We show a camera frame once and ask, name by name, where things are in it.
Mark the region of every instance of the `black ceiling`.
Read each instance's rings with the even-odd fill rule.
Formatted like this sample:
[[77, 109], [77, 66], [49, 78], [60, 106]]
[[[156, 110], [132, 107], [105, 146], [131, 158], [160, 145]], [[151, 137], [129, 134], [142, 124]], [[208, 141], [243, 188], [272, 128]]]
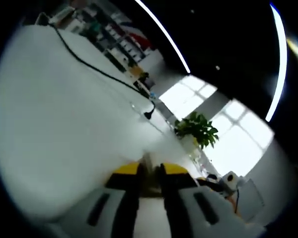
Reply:
[[[171, 68], [186, 73], [165, 35], [134, 0], [111, 1], [147, 35]], [[266, 116], [279, 71], [278, 35], [269, 2], [142, 2], [171, 35], [191, 74]]]
[[[135, 0], [111, 0], [160, 50], [165, 62], [186, 70], [156, 23]], [[142, 0], [183, 54], [191, 73], [217, 86], [265, 119], [279, 72], [279, 41], [268, 1]], [[298, 0], [274, 2], [286, 34], [298, 38]], [[298, 163], [298, 59], [288, 48], [281, 100], [269, 125]]]

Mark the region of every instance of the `white wall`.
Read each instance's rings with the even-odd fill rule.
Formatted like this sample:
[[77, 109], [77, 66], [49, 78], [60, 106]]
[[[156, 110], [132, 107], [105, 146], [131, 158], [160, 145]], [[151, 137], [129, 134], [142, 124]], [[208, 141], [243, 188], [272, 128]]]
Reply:
[[277, 218], [297, 189], [294, 167], [276, 140], [246, 177], [254, 181], [264, 200], [264, 208], [252, 220], [262, 225]]
[[162, 54], [159, 50], [152, 51], [150, 55], [146, 56], [142, 61], [138, 63], [139, 67], [145, 72], [154, 71], [154, 67], [163, 62]]

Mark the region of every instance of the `black slot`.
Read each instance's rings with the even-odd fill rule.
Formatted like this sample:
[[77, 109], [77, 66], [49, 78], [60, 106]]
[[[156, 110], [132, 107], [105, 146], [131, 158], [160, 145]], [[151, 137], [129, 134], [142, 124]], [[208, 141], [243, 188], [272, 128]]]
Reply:
[[109, 194], [105, 193], [96, 202], [94, 208], [90, 212], [89, 217], [87, 219], [87, 223], [90, 226], [95, 227], [97, 225], [100, 214], [101, 214], [101, 212], [102, 212], [108, 198], [109, 198]]
[[211, 224], [214, 225], [219, 221], [219, 217], [213, 210], [212, 206], [210, 205], [209, 201], [205, 198], [202, 193], [195, 193], [194, 198], [199, 204], [205, 219]]
[[214, 190], [215, 192], [223, 192], [224, 188], [222, 185], [202, 179], [197, 179], [200, 186], [207, 186], [210, 189]]

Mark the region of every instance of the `wall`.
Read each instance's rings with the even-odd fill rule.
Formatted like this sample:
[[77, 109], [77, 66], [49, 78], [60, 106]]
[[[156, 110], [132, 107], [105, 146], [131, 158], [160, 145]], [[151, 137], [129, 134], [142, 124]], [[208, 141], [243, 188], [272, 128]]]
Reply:
[[229, 101], [227, 96], [216, 91], [194, 111], [203, 113], [207, 120], [211, 120]]
[[246, 177], [254, 181], [264, 200], [264, 208], [252, 220], [262, 225], [277, 218], [297, 189], [295, 170], [276, 140]]
[[145, 72], [154, 72], [154, 67], [163, 62], [162, 54], [159, 50], [150, 52], [150, 55], [145, 57], [142, 61], [138, 63], [139, 67], [142, 68]]
[[[161, 80], [155, 86], [154, 90], [158, 92], [157, 95], [168, 90], [183, 77], [182, 75], [170, 73], [167, 68], [162, 72], [163, 74], [158, 78], [162, 79], [165, 77], [166, 80]], [[229, 101], [230, 99], [228, 97], [217, 91], [195, 111], [201, 112], [207, 119], [211, 119]], [[173, 123], [176, 118], [172, 116], [168, 120]], [[273, 140], [263, 157], [248, 173], [247, 178], [254, 181], [265, 203], [264, 208], [253, 218], [254, 222], [262, 225], [268, 224], [278, 216], [294, 195], [297, 187], [294, 169], [276, 140]], [[242, 199], [248, 200], [249, 203], [252, 198], [244, 197]]]
[[151, 67], [148, 73], [155, 82], [155, 86], [151, 88], [151, 91], [156, 94], [157, 98], [185, 76], [170, 69], [162, 60], [154, 67]]

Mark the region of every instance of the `window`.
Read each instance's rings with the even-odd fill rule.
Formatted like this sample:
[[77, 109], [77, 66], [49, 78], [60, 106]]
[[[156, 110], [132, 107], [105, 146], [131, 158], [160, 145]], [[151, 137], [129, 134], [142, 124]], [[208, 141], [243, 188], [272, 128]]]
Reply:
[[217, 88], [192, 75], [183, 78], [160, 96], [169, 110], [182, 120], [200, 106]]
[[272, 130], [237, 100], [226, 105], [213, 119], [220, 140], [204, 152], [223, 176], [229, 171], [245, 176], [257, 164], [273, 139]]

